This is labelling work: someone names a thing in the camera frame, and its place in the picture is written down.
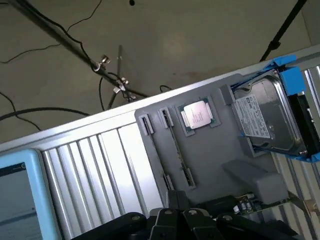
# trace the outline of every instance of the hard drive label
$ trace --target hard drive label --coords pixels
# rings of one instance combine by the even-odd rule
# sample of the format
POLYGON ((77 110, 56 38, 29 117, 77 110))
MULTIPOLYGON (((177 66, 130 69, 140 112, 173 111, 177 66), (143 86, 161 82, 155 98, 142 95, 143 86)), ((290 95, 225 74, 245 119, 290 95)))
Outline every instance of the hard drive label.
POLYGON ((254 94, 236 99, 235 109, 246 136, 270 138, 266 122, 254 94))

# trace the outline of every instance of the blue drive bracket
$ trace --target blue drive bracket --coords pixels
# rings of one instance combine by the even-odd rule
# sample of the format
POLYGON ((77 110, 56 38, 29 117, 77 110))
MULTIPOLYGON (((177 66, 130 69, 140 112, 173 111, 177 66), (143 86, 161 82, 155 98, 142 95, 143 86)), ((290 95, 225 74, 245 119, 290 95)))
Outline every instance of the blue drive bracket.
POLYGON ((306 90, 305 82, 299 67, 285 67, 286 64, 292 63, 295 60, 297 60, 295 55, 276 57, 262 70, 264 73, 271 69, 284 69, 279 72, 279 75, 287 96, 298 94, 306 90))
POLYGON ((313 154, 311 157, 303 157, 303 156, 292 156, 292 155, 285 155, 288 159, 294 159, 302 162, 307 163, 316 163, 320 161, 320 152, 313 154))
MULTIPOLYGON (((296 60, 297 60, 297 57, 295 55, 276 57, 273 60, 271 60, 271 62, 267 66, 265 66, 261 71, 257 72, 254 76, 250 77, 249 79, 246 79, 243 82, 236 83, 230 87, 231 89, 234 89, 252 80, 253 78, 256 78, 264 74, 269 70, 276 69, 278 70, 282 85, 284 87, 284 90, 287 96, 301 93, 306 90, 306 86, 305 86, 305 82, 299 67, 297 66, 285 67, 286 64, 292 63, 296 60)), ((311 157, 294 156, 294 155, 287 155, 287 154, 286 154, 286 157, 289 159, 295 159, 302 162, 316 163, 320 161, 320 152, 313 154, 311 157)))

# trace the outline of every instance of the metal bracket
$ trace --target metal bracket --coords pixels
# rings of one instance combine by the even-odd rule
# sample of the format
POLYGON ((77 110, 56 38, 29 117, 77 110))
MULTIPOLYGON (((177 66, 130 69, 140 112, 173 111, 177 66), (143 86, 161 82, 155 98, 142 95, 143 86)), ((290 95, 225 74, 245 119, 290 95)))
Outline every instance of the metal bracket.
POLYGON ((98 72, 101 68, 104 68, 105 64, 109 64, 111 59, 107 55, 102 55, 101 60, 96 63, 96 68, 93 70, 98 72))
POLYGON ((311 213, 315 213, 318 217, 320 217, 320 211, 318 209, 317 203, 313 199, 302 200, 294 193, 289 192, 289 198, 291 202, 299 209, 301 209, 304 213, 311 218, 311 213))

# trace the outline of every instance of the gray plastic tray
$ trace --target gray plastic tray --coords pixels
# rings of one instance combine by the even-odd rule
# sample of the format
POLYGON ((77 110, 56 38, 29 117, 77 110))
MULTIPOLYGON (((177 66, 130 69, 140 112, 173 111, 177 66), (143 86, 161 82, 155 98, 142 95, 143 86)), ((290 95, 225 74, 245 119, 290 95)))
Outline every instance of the gray plastic tray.
POLYGON ((186 191, 187 197, 195 204, 226 195, 238 196, 250 190, 242 188, 236 180, 232 179, 222 169, 222 164, 229 161, 247 161, 268 172, 277 172, 269 153, 256 158, 249 158, 244 155, 238 139, 240 131, 234 113, 232 108, 225 104, 219 89, 225 84, 232 85, 243 80, 242 75, 235 74, 138 109, 135 112, 151 168, 164 202, 167 187, 163 178, 162 166, 166 173, 169 174, 174 189, 186 191), (179 106, 196 102, 205 97, 212 99, 216 110, 213 115, 218 117, 220 125, 207 125, 195 129, 194 134, 187 135, 181 122, 180 112, 177 109, 179 106), (176 141, 183 159, 191 171, 195 187, 190 187, 187 184, 173 138, 168 128, 165 128, 162 117, 159 114, 159 110, 165 108, 169 111, 176 141), (153 140, 146 134, 142 117, 147 117, 150 121, 153 140))

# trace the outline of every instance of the metal rod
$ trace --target metal rod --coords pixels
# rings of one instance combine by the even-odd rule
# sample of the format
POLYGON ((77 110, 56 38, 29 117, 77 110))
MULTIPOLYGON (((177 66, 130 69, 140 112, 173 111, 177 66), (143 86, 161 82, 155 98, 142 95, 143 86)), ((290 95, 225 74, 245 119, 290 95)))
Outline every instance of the metal rod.
POLYGON ((318 170, 317 164, 316 163, 312 163, 311 166, 312 166, 312 170, 313 170, 313 173, 314 173, 314 176, 315 176, 316 183, 318 184, 318 187, 320 189, 320 174, 319 174, 319 170, 318 170))
POLYGON ((284 23, 281 25, 279 31, 274 36, 273 40, 269 43, 268 48, 266 49, 265 53, 260 59, 260 62, 267 59, 268 55, 271 53, 271 51, 276 50, 280 46, 280 39, 285 34, 293 20, 296 18, 302 7, 305 5, 307 0, 298 0, 296 4, 294 5, 293 9, 285 19, 284 23))
MULTIPOLYGON (((288 182, 287 182, 287 180, 286 180, 286 175, 285 175, 285 170, 284 170, 283 163, 280 161, 277 153, 272 153, 271 155, 272 155, 272 157, 275 159, 275 162, 276 162, 278 171, 279 171, 279 173, 282 175, 282 177, 283 177, 283 179, 284 179, 284 181, 285 181, 285 185, 288 187, 288 182)), ((302 230, 302 227, 301 227, 301 224, 300 224, 300 221, 299 221, 299 217, 298 217, 298 214, 297 214, 297 210, 295 209, 295 207, 293 206, 292 203, 290 203, 290 208, 291 208, 291 211, 292 211, 292 213, 293 213, 293 217, 294 217, 296 226, 297 226, 297 228, 298 228, 298 231, 299 231, 299 233, 302 235, 302 234, 303 234, 303 230, 302 230)))
POLYGON ((284 222, 287 226, 290 226, 289 220, 288 220, 288 216, 287 216, 287 214, 286 214, 286 210, 285 210, 285 207, 284 207, 283 205, 279 206, 279 211, 280 211, 280 214, 281 214, 281 217, 282 217, 283 222, 284 222))
POLYGON ((320 200, 318 199, 318 197, 315 194, 314 186, 312 185, 312 179, 310 178, 310 175, 308 173, 307 164, 310 164, 310 163, 300 162, 302 172, 303 172, 303 175, 304 175, 304 178, 306 181, 306 185, 307 185, 308 190, 310 192, 310 196, 316 202, 316 205, 320 206, 320 200))
MULTIPOLYGON (((287 161, 288 166, 289 166, 289 170, 290 170, 290 173, 291 173, 291 176, 292 176, 292 180, 293 180, 293 183, 294 183, 294 186, 295 186, 295 189, 296 189, 296 193, 297 193, 298 197, 301 200, 304 200, 305 199, 304 198, 304 194, 303 194, 303 192, 301 190, 294 164, 289 159, 286 159, 286 161, 287 161)), ((314 240, 318 239, 316 230, 314 228, 314 224, 312 222, 312 219, 308 216, 307 213, 305 213, 305 212, 303 212, 303 213, 304 213, 304 217, 305 217, 306 223, 308 225, 308 228, 310 230, 310 234, 311 234, 312 239, 314 239, 314 240)))
POLYGON ((121 77, 121 67, 122 67, 122 45, 119 45, 118 48, 118 58, 117 58, 117 66, 116 66, 116 74, 121 77))
POLYGON ((320 101, 319 101, 319 96, 318 96, 317 89, 315 86, 315 82, 313 80, 313 76, 316 75, 317 72, 314 72, 314 71, 312 71, 312 72, 311 72, 311 69, 305 70, 304 75, 305 75, 306 81, 308 82, 309 89, 310 89, 310 92, 311 92, 311 95, 312 95, 312 98, 313 98, 313 101, 315 104, 316 111, 318 112, 318 115, 320 116, 320 101))

